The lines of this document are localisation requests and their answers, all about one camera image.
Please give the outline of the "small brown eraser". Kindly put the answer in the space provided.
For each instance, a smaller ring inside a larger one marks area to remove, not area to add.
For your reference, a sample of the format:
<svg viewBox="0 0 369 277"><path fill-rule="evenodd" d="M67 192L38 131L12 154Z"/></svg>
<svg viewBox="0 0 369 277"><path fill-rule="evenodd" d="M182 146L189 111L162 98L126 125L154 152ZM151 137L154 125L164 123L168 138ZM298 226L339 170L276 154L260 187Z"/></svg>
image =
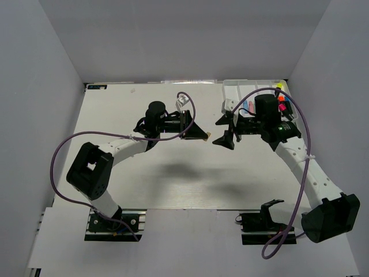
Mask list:
<svg viewBox="0 0 369 277"><path fill-rule="evenodd" d="M211 133L210 132L207 132L206 133L207 137L203 139L203 141L208 141L208 139L210 138L211 136Z"/></svg>

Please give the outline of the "pink stapler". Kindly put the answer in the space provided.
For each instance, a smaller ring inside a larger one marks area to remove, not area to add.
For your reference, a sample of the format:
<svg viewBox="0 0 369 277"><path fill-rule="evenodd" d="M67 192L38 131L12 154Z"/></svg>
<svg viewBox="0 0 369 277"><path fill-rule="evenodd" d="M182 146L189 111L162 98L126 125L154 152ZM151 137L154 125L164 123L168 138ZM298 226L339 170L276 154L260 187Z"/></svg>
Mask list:
<svg viewBox="0 0 369 277"><path fill-rule="evenodd" d="M249 101L248 102L248 110L250 114L255 114L255 110L254 110L254 102L253 101Z"/></svg>

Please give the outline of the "pink highlighter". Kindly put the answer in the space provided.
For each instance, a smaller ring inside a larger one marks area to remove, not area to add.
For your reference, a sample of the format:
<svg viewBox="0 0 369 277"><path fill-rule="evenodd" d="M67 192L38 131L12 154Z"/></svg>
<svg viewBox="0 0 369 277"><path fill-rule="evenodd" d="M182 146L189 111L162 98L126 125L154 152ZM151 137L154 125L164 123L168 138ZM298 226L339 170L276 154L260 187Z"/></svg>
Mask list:
<svg viewBox="0 0 369 277"><path fill-rule="evenodd" d="M284 113L284 112L286 112L286 111L287 111L287 107L286 107L284 104L279 104L279 105L278 105L278 107L279 107L279 110L280 110L282 113Z"/></svg>

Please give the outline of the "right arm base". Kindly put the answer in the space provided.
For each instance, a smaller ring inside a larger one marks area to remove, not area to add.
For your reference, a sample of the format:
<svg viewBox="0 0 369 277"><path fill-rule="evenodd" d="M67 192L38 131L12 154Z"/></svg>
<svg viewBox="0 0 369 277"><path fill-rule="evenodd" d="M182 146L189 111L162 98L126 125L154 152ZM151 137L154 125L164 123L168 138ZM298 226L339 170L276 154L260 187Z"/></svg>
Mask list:
<svg viewBox="0 0 369 277"><path fill-rule="evenodd" d="M264 245L280 235L289 223L293 205L282 199L274 199L261 205L260 209L239 212L235 222L240 226L242 245Z"/></svg>

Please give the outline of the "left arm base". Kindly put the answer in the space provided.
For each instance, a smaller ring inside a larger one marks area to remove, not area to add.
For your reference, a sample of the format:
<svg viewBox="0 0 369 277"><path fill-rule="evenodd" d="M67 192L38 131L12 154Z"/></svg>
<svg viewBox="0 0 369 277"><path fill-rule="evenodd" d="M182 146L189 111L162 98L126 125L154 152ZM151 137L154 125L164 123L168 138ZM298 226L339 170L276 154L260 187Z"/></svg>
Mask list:
<svg viewBox="0 0 369 277"><path fill-rule="evenodd" d="M146 221L146 210L124 209L120 221L126 225L107 220L90 210L84 241L91 242L138 242L144 232Z"/></svg>

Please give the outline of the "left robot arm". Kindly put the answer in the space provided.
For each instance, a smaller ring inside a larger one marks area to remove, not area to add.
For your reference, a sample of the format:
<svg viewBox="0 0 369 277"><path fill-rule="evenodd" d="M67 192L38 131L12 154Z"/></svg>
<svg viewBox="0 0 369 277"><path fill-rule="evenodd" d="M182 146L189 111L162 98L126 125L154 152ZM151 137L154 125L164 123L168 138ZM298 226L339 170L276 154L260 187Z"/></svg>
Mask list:
<svg viewBox="0 0 369 277"><path fill-rule="evenodd" d="M122 209L107 191L115 165L150 151L159 142L162 133L181 133L179 138L184 140L208 139L208 134L193 122L189 110L169 114L160 101L149 104L134 131L143 135L144 139L119 138L106 144L83 144L66 176L67 182L103 215L102 224L109 230L118 229L122 223Z"/></svg>

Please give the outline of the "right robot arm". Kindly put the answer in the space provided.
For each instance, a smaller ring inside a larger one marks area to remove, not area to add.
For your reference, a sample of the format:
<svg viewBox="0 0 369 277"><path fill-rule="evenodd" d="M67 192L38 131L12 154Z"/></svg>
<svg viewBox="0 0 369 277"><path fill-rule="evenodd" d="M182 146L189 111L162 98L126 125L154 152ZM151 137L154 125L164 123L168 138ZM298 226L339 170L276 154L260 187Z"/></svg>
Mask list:
<svg viewBox="0 0 369 277"><path fill-rule="evenodd" d="M301 218L307 237L319 243L351 231L360 201L355 194L345 194L322 170L311 154L311 142L302 138L294 123L288 103L271 93L257 95L254 103L254 111L244 117L236 114L236 102L226 99L216 125L228 125L228 129L213 144L233 150L242 136L260 135L289 167L308 198L311 209Z"/></svg>

